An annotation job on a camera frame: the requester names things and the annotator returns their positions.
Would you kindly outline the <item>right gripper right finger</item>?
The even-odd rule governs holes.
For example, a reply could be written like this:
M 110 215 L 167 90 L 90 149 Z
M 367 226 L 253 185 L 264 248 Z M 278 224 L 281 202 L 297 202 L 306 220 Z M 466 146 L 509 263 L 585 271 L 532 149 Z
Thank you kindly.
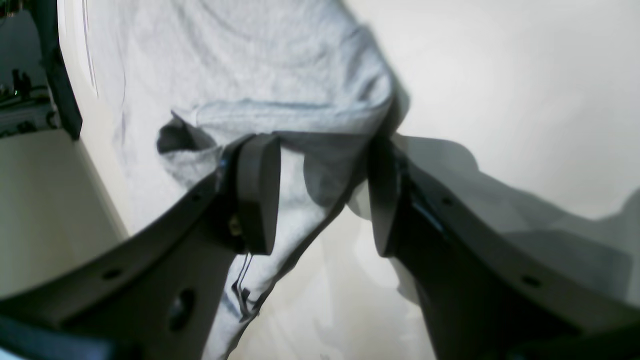
M 639 311 L 491 230 L 389 139 L 369 148 L 375 247 L 411 274 L 439 360 L 637 360 Z

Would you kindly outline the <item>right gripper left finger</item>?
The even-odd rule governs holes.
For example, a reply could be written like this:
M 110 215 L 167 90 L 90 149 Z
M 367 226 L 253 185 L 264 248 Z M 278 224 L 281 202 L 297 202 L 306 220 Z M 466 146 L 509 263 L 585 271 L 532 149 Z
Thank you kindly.
M 270 255 L 281 142 L 249 135 L 154 223 L 1 301 L 1 349 L 26 360 L 199 360 L 236 255 Z

